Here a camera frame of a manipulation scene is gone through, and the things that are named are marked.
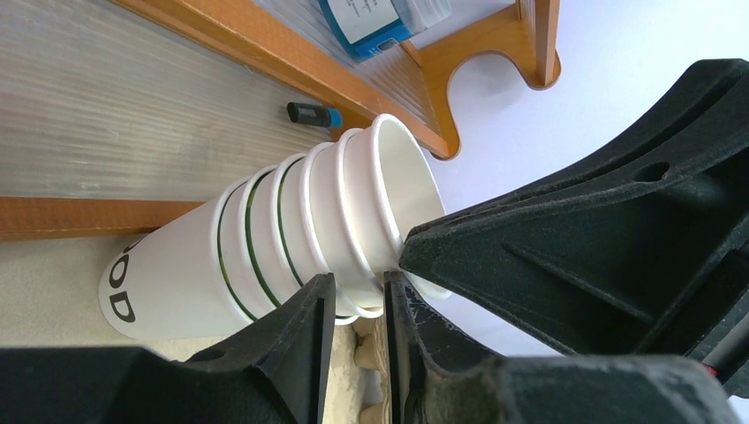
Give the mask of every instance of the orange wooden edge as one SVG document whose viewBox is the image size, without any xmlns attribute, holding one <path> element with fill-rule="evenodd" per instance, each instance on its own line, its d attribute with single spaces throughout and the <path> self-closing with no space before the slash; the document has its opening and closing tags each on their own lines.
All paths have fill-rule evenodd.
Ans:
<svg viewBox="0 0 749 424">
<path fill-rule="evenodd" d="M 548 84 L 544 83 L 538 74 L 535 49 L 525 25 L 519 18 L 516 5 L 509 6 L 421 49 L 421 69 L 424 72 L 424 80 L 440 133 L 450 146 L 448 157 L 456 155 L 460 146 L 458 130 L 448 100 L 450 81 L 463 63 L 472 57 L 487 53 L 499 54 L 510 59 L 526 84 L 533 89 L 551 87 L 562 71 L 559 56 L 555 53 L 551 81 Z"/>
<path fill-rule="evenodd" d="M 344 114 L 390 113 L 439 157 L 450 147 L 414 115 L 251 0 L 113 0 L 203 46 L 268 74 Z"/>
<path fill-rule="evenodd" d="M 200 201 L 0 197 L 0 241 L 151 232 Z"/>
</svg>

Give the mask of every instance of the wooden shelf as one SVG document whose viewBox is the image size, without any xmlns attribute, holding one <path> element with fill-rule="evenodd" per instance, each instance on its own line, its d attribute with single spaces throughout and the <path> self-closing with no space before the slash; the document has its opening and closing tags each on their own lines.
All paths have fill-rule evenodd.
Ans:
<svg viewBox="0 0 749 424">
<path fill-rule="evenodd" d="M 0 241 L 141 234 L 201 204 L 0 197 Z"/>
</svg>

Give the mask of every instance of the wooden frame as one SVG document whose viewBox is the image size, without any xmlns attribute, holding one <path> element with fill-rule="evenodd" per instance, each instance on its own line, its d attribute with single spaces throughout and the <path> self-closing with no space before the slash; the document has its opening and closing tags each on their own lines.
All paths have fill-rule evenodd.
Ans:
<svg viewBox="0 0 749 424">
<path fill-rule="evenodd" d="M 481 53 L 507 56 L 532 88 L 559 77 L 556 25 L 559 0 L 516 5 L 417 50 L 440 134 L 265 12 L 252 0 L 112 0 L 232 60 L 341 110 L 347 127 L 366 127 L 387 112 L 401 119 L 422 146 L 447 159 L 460 149 L 447 89 L 457 68 Z M 0 241 L 149 232 L 200 202 L 0 198 Z"/>
<path fill-rule="evenodd" d="M 0 241 L 151 232 L 201 203 L 0 197 Z"/>
</svg>

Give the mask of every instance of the white paper cup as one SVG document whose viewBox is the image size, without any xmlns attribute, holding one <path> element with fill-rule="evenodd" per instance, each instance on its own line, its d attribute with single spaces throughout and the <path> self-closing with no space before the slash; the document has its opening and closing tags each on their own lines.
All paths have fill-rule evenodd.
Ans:
<svg viewBox="0 0 749 424">
<path fill-rule="evenodd" d="M 444 216 L 427 159 L 405 125 L 387 114 L 342 142 L 348 207 L 362 252 L 378 275 L 397 269 L 411 228 Z M 450 295 L 423 278 L 412 282 L 430 297 Z"/>
<path fill-rule="evenodd" d="M 351 136 L 347 131 L 342 140 Z M 383 288 L 367 265 L 351 217 L 346 212 L 344 143 L 321 150 L 310 171 L 310 206 L 314 231 L 325 261 L 344 293 L 360 307 L 382 313 Z"/>
<path fill-rule="evenodd" d="M 277 307 L 301 288 L 301 284 L 291 271 L 281 240 L 278 189 L 289 167 L 304 156 L 298 154 L 287 157 L 276 170 L 262 177 L 250 194 L 250 231 L 247 233 L 250 257 L 261 285 L 269 289 L 271 301 Z"/>
<path fill-rule="evenodd" d="M 321 150 L 330 146 L 333 146 L 333 143 L 319 144 L 310 150 L 303 161 L 294 163 L 287 172 L 280 190 L 280 226 L 284 250 L 292 271 L 302 284 L 317 274 L 331 272 L 314 229 L 310 204 L 310 172 L 313 161 Z M 371 311 L 357 306 L 345 295 L 337 282 L 336 296 L 336 325 L 350 323 L 358 316 L 375 318 L 382 314 L 379 308 Z"/>
<path fill-rule="evenodd" d="M 250 260 L 246 235 L 247 202 L 258 179 L 275 168 L 273 165 L 259 170 L 230 194 L 219 225 L 219 259 L 224 277 L 232 296 L 253 321 L 276 306 L 262 289 Z"/>
<path fill-rule="evenodd" d="M 228 336 L 251 321 L 218 260 L 218 221 L 239 180 L 195 210 L 128 246 L 104 270 L 99 302 L 122 334 L 145 340 Z"/>
</svg>

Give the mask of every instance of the screw hole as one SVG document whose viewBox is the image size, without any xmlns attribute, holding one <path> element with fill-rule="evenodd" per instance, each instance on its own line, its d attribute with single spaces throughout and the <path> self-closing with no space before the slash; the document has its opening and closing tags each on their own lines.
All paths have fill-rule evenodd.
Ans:
<svg viewBox="0 0 749 424">
<path fill-rule="evenodd" d="M 190 357 L 189 360 L 187 360 L 187 362 L 204 362 L 206 360 L 218 360 L 219 358 L 223 358 L 224 355 L 226 355 L 226 352 L 222 351 L 221 349 L 208 348 L 204 351 L 195 353 L 192 357 Z"/>
<path fill-rule="evenodd" d="M 634 180 L 640 183 L 655 183 L 663 179 L 666 172 L 669 171 L 670 165 L 666 162 L 652 163 L 639 170 L 634 176 Z"/>
</svg>

